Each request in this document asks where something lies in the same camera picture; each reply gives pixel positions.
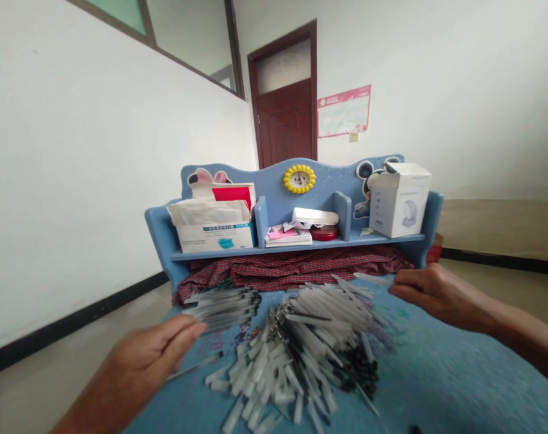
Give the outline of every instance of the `brown door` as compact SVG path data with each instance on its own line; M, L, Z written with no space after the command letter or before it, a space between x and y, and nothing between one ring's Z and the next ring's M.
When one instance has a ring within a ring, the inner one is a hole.
M294 157L314 158L310 82L307 78L257 97L264 167Z
M260 169L318 159L316 55L315 21L248 54Z

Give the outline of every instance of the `blue tablecloth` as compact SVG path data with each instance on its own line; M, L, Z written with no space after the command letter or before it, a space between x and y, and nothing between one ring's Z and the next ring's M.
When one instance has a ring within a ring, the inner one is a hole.
M336 390L338 410L327 433L408 433L411 424L431 433L548 433L548 381L527 362L493 339L454 329L421 309L357 280L376 291L374 304L391 321L392 345L375 337L370 344L379 362L375 416L355 394ZM263 294L251 327L234 327L198 340L186 356L187 368L209 354L225 357L165 385L127 433L218 433L236 399L210 392L203 378L235 361L238 343L263 327L269 306L285 293ZM173 308L168 317L180 310ZM269 411L276 410L271 404ZM250 432L240 419L236 433ZM307 411L301 426L283 420L274 432L315 432Z

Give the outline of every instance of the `black baseboard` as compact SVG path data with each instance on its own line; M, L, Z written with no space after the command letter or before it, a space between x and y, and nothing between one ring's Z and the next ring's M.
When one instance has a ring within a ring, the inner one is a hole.
M167 281L167 276L161 272L5 345L0 348L0 371L82 329Z
M442 248L441 258L548 274L548 261Z

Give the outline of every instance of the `finger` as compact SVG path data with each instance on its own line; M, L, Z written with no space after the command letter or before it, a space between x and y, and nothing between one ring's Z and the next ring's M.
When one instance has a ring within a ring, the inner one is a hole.
M184 314L176 315L155 326L155 333L159 339L167 343L192 324L195 324L194 317Z
M160 360L163 366L166 367L167 373L171 372L177 361L189 351L206 327L207 324L203 322L191 324L169 342Z
M175 366L173 366L173 369L171 370L172 374L175 374L177 371L179 371L179 367L181 366L181 362L183 361L184 357L185 356L181 356L179 357L179 359L177 359L177 361L175 362Z
M430 296L420 292L418 289L408 285L392 285L388 292L407 303L412 303L422 309L429 304Z
M394 276L394 283L397 285L416 286L422 289L425 287L424 270L400 270Z

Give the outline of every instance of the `product box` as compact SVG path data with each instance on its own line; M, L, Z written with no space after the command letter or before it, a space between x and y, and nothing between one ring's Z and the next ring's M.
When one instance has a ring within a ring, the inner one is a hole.
M254 219L218 226L176 226L181 251L196 253L202 251L235 250L255 247Z
M419 234L432 175L415 163L387 163L372 184L369 227L390 238Z
M197 253L255 247L255 219L244 200L188 199L167 206L181 251Z

